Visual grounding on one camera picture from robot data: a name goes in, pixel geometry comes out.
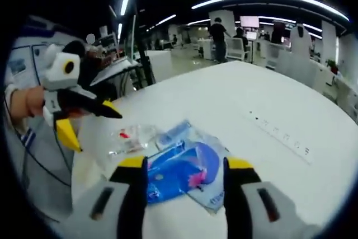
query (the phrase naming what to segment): white tabletop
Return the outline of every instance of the white tabletop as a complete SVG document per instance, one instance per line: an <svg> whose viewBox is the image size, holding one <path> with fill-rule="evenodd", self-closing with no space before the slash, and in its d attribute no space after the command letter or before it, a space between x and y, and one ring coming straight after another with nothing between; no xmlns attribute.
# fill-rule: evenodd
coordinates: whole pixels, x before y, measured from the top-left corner
<svg viewBox="0 0 358 239"><path fill-rule="evenodd" d="M110 77L115 76L116 74L122 72L126 68L134 67L136 65L138 65L136 61L133 61L133 63L131 63L130 61L127 60L127 58L117 60L113 62L110 66L101 70L98 73L98 75L94 78L94 80L91 82L91 86L96 85L97 83L100 83Z"/></svg>
<svg viewBox="0 0 358 239"><path fill-rule="evenodd" d="M79 134L84 151L105 151L108 133L133 124L167 130L183 119L217 136L237 157L249 160L296 204L308 223L325 225L350 192L358 164L358 126L334 103L273 71L230 62L186 73L115 102L123 119L87 116ZM312 150L309 164L243 116L252 110L294 134ZM72 176L76 203L100 178L87 154L77 154ZM149 206L144 238L226 238L225 210L210 215L187 196Z"/></svg>

